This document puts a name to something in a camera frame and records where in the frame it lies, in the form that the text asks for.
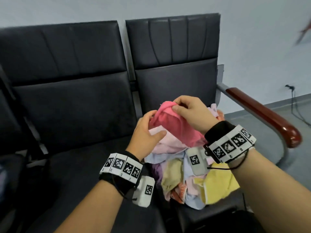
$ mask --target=left hand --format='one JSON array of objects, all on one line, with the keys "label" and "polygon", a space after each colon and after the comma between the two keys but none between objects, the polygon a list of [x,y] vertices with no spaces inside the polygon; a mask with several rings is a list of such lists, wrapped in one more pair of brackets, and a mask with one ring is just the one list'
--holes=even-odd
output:
[{"label": "left hand", "polygon": [[147,157],[157,143],[166,135],[166,131],[160,131],[151,135],[148,130],[149,121],[156,112],[156,110],[149,111],[138,120],[130,144],[126,149],[126,151],[135,155],[139,161]]}]

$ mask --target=qr-like code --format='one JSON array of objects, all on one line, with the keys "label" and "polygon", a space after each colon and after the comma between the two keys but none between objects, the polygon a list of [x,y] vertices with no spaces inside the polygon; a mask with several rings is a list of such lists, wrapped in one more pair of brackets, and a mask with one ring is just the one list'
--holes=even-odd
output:
[{"label": "qr-like code", "polygon": [[122,169],[125,160],[116,158],[112,167]]},{"label": "qr-like code", "polygon": [[151,195],[152,194],[152,189],[153,189],[153,186],[147,185],[145,194]]},{"label": "qr-like code", "polygon": [[189,158],[190,158],[190,161],[191,161],[192,165],[196,165],[196,164],[200,163],[199,158],[198,158],[197,155],[190,156]]},{"label": "qr-like code", "polygon": [[138,178],[139,177],[139,173],[140,173],[140,169],[137,168],[137,167],[134,167],[134,170],[133,170],[131,176],[133,176],[135,178]]},{"label": "qr-like code", "polygon": [[110,167],[112,161],[114,160],[114,158],[108,158],[107,162],[105,163],[104,167]]},{"label": "qr-like code", "polygon": [[226,141],[221,145],[221,147],[225,150],[225,152],[230,153],[234,151],[236,148],[235,146],[231,143],[231,141]]},{"label": "qr-like code", "polygon": [[236,144],[237,147],[240,147],[245,142],[247,142],[247,140],[240,133],[232,137],[231,140]]},{"label": "qr-like code", "polygon": [[127,173],[128,175],[130,175],[131,172],[132,172],[133,167],[134,167],[134,166],[131,165],[130,163],[126,163],[126,164],[124,165],[123,172]]},{"label": "qr-like code", "polygon": [[248,132],[248,131],[246,131],[244,128],[241,130],[241,133],[244,135],[244,136],[246,136],[247,138],[250,138],[252,135]]},{"label": "qr-like code", "polygon": [[226,154],[225,152],[220,148],[220,147],[217,147],[216,149],[213,150],[213,153],[217,156],[217,158],[222,158],[224,157]]}]

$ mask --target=forearm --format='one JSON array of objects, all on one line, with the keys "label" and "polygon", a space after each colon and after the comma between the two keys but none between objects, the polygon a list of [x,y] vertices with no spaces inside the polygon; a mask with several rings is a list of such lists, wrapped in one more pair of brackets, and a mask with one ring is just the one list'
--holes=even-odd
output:
[{"label": "forearm", "polygon": [[267,232],[311,229],[311,192],[256,150],[250,150],[245,162],[232,173]]},{"label": "forearm", "polygon": [[101,180],[55,233],[110,232],[122,200],[112,184]]}]

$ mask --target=yellow cloth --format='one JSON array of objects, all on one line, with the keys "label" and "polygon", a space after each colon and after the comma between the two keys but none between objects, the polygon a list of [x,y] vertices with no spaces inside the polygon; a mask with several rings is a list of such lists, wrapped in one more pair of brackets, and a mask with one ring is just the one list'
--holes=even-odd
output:
[{"label": "yellow cloth", "polygon": [[[213,163],[212,167],[229,168],[226,163]],[[230,170],[211,169],[205,179],[194,178],[193,183],[205,204],[214,204],[240,187]]]},{"label": "yellow cloth", "polygon": [[183,181],[183,162],[180,159],[172,159],[167,162],[165,170],[163,170],[163,178],[161,186],[163,192],[167,193],[174,189],[178,183]]}]

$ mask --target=white wall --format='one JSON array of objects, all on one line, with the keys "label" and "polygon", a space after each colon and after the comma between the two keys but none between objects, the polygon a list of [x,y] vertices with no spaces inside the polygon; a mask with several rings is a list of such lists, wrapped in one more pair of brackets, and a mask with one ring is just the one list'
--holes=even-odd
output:
[{"label": "white wall", "polygon": [[[311,93],[311,43],[295,46],[311,17],[311,0],[0,0],[0,26],[221,13],[223,82],[266,104]],[[241,107],[222,96],[220,108]]]}]

